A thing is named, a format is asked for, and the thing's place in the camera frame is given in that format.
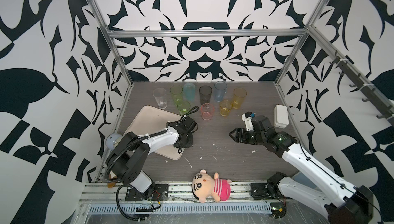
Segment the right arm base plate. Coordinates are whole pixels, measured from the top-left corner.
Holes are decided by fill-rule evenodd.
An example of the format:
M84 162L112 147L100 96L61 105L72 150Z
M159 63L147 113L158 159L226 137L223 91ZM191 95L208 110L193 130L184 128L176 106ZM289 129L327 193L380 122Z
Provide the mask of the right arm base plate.
M277 188L272 183L251 183L250 195L255 200L278 198Z

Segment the clear plastic cup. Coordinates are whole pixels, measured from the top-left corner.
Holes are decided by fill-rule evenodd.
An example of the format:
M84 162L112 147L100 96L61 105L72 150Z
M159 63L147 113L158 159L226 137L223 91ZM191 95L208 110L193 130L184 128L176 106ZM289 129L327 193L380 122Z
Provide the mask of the clear plastic cup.
M156 88L152 94L153 94L159 108L166 109L168 106L168 102L167 102L167 98L166 98L166 96L167 96L166 90L164 88Z

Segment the tall green plastic cup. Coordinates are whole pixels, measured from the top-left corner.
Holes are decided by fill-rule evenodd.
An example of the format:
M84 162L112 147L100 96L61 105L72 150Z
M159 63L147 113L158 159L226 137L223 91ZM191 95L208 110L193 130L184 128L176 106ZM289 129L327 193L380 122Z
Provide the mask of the tall green plastic cup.
M183 87L181 85L171 86L170 94L175 106L183 101Z

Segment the dark grey plastic cup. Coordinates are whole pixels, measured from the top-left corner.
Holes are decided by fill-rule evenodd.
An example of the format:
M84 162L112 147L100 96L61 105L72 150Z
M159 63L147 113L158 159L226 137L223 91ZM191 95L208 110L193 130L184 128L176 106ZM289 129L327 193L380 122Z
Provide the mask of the dark grey plastic cup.
M200 103L201 105L203 104L209 104L211 95L212 95L212 88L210 86L204 85L199 88L199 94L200 94Z

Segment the beige plastic tray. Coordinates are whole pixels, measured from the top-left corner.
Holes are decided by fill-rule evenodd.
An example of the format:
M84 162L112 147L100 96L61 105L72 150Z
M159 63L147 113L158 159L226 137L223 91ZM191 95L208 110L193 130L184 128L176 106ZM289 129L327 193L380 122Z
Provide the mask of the beige plastic tray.
M152 106L144 106L137 114L135 119L124 132L133 132L136 135L152 134L165 129L167 122L176 121L181 118L180 115L167 112L165 110L154 108ZM162 155L172 160L178 160L183 154L183 149L175 148L173 145L162 147L154 153Z

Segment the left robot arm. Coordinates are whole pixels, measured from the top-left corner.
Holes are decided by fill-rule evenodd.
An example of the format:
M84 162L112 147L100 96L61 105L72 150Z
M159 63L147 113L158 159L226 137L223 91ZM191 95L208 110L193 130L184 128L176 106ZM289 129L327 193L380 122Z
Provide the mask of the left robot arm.
M165 147L177 149L190 148L194 144L193 134L198 124L186 115L179 120L167 122L164 129L153 134L136 135L129 132L121 137L106 159L104 179L107 182L121 182L134 187L138 192L150 196L153 180L143 172L149 154Z

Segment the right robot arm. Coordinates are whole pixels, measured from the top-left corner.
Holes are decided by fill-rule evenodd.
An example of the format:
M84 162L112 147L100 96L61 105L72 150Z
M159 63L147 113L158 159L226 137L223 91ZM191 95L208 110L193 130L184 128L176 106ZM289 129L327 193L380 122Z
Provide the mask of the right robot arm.
M229 136L235 143L262 145L297 168L316 188L305 186L277 172L267 180L273 198L290 197L325 217L331 224L368 224L373 219L373 194L365 186L356 187L317 161L301 143L286 132L277 132L269 119L247 112L245 128L235 128Z

